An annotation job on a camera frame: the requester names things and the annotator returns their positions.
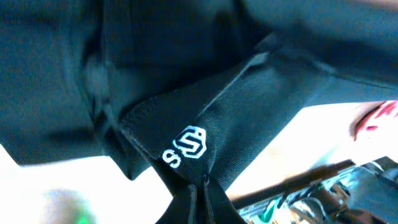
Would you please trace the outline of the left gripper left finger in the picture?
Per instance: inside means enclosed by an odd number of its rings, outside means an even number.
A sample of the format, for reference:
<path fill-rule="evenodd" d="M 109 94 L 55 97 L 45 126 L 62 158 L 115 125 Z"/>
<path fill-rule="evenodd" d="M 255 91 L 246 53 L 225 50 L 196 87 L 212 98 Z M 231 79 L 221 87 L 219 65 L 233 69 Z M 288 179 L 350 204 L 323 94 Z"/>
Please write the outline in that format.
<path fill-rule="evenodd" d="M 188 185 L 177 193 L 156 224 L 196 224 L 197 188 Z"/>

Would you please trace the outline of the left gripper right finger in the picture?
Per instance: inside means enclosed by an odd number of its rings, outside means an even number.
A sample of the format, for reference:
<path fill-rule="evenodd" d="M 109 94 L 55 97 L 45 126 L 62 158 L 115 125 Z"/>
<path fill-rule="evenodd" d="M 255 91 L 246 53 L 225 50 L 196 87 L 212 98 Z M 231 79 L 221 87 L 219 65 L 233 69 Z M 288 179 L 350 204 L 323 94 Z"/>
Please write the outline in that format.
<path fill-rule="evenodd" d="M 217 180 L 205 177 L 203 186 L 206 224 L 246 224 Z"/>

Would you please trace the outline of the black t-shirt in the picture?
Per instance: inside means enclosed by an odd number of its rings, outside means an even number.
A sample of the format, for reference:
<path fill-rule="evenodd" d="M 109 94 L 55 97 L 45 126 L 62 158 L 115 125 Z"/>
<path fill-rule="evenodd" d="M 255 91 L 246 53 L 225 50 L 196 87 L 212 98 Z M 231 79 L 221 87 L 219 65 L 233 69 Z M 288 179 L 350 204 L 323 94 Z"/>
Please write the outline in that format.
<path fill-rule="evenodd" d="M 362 1 L 2 1 L 1 144 L 229 187 L 307 106 L 397 96 L 397 9 Z"/>

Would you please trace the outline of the red t-shirt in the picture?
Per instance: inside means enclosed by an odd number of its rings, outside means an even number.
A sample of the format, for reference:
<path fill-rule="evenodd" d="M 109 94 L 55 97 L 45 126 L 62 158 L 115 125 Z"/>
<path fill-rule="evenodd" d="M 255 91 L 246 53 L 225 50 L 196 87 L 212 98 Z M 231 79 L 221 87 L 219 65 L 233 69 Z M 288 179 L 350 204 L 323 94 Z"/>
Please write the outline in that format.
<path fill-rule="evenodd" d="M 397 100 L 359 103 L 354 111 L 354 120 L 349 127 L 354 142 L 397 136 Z"/>

